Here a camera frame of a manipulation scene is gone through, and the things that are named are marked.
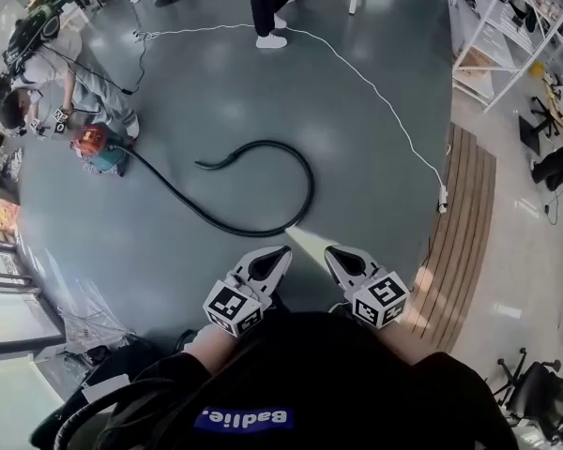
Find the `gray floor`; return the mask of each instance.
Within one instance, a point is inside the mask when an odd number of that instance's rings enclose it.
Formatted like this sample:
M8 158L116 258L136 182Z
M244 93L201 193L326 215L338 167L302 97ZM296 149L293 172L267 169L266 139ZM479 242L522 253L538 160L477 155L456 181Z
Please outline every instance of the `gray floor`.
M415 146L442 166L450 119L450 37L446 0L300 0L283 14L326 38L389 98ZM145 30L250 23L248 0L183 0L135 6ZM139 74L136 21L116 0L85 31L111 76L127 87ZM140 114L137 149L173 183L236 225L277 226L305 191L288 156L261 150L224 172L195 159L219 159L242 143L295 145L316 172L317 195L299 229L366 248L407 284L427 251L438 186L371 87L309 37L289 34L277 52L254 48L250 29L163 36L149 42L146 76L132 97ZM251 240L204 224L138 165L125 178L95 176L65 142L27 139L21 175L23 242L56 305L67 286L91 280L128 328L169 344L205 322L201 309L217 278L247 251L294 249L281 296L296 310L337 301L327 272L287 235Z

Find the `black shirt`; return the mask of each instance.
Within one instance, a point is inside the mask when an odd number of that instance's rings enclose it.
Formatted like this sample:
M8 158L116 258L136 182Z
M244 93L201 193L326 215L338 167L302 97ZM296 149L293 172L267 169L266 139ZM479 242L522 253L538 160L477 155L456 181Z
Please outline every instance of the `black shirt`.
M352 320L299 313L268 318L210 376L180 353L139 379L171 389L118 405L97 448L516 449L485 382L445 353L414 366Z

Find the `black office chair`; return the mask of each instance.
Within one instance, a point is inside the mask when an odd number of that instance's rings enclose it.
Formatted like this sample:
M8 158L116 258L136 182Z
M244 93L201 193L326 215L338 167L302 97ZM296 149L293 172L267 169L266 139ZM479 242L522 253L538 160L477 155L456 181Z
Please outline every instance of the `black office chair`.
M508 379L507 384L494 392L495 396L505 392L498 405L504 406L516 420L533 421L548 442L557 443L563 437L563 379L556 376L561 362L534 362L522 375L527 352L521 349L520 353L521 360L512 375L502 358L497 362Z

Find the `white shoe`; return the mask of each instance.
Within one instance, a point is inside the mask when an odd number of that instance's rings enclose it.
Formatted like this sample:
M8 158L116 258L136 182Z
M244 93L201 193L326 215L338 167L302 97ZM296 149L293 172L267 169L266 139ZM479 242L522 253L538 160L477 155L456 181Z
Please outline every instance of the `white shoe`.
M259 49L280 49L288 44L288 40L284 37L269 34L266 37L256 39L256 47Z
M140 135L140 123L138 122L137 116L135 117L133 122L131 122L131 124L125 128L125 130L127 131L128 136L133 140L138 138L138 135Z
M275 28L278 30L283 30L288 26L288 22L278 17L277 14L273 15L273 20L275 21Z

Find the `white extension cord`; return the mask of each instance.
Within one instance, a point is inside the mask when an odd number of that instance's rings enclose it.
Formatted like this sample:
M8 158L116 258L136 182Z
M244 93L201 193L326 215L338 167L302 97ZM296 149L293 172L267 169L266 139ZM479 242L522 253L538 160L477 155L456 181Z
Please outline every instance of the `white extension cord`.
M154 38L158 38L162 35L175 35L175 34L183 34L183 33L206 32L206 31L210 31L210 30L219 30L221 28L232 29L232 28L241 28L241 27L254 28L254 25L250 25L250 24L247 24L247 23L239 23L238 25L217 25L217 26L212 26L212 27L207 27L207 28L184 28L182 30L170 30L170 31L165 31L165 32L135 32L134 34L138 38L143 38L143 39L145 39L145 41L148 41L148 40L152 40ZM331 44L327 40L325 40L324 38L318 37L317 35L313 35L311 32L307 32L306 30L296 30L296 28L290 28L290 27L287 27L287 30L290 30L291 32L296 32L296 33L299 33L299 34L308 35L309 37L315 38L316 40L319 40L319 41L322 41L323 43L325 43L329 47L329 49L334 53L334 55L336 55L347 66L349 66L360 77L360 79L362 81L368 83L373 88L373 90L375 91L375 94L389 106L390 110L392 111L392 114L394 115L394 118L396 118L398 125L401 127L401 130L403 131L404 135L406 136L406 139L409 141L409 146L411 147L411 152L413 152L416 155L416 157L418 157L423 163L425 163L425 165L427 165L430 169L432 169L434 171L435 176L438 179L438 182L440 183L440 193L439 193L439 196L438 196L438 212L440 212L441 214L446 213L447 208L448 208L447 198L449 196L449 193L447 192L446 186L442 182L442 178L440 177L440 173L438 172L438 170L436 169L436 167L434 165L432 165L430 162L428 162L424 157L421 156L421 154L417 150L415 150L415 147L413 146L413 141L411 140L411 136L409 135L409 133L404 128L403 122L401 121L398 114L394 111L394 107L392 107L392 104L387 99L385 99L382 96L382 94L379 93L379 90L377 90L377 87L375 86L375 84L372 83L371 81L367 80L365 77L363 77L363 75L361 75L361 73L356 68L354 68L352 66L352 64L350 64L350 62L348 62L344 57L342 57L338 52L336 52L336 49L334 49L331 46Z

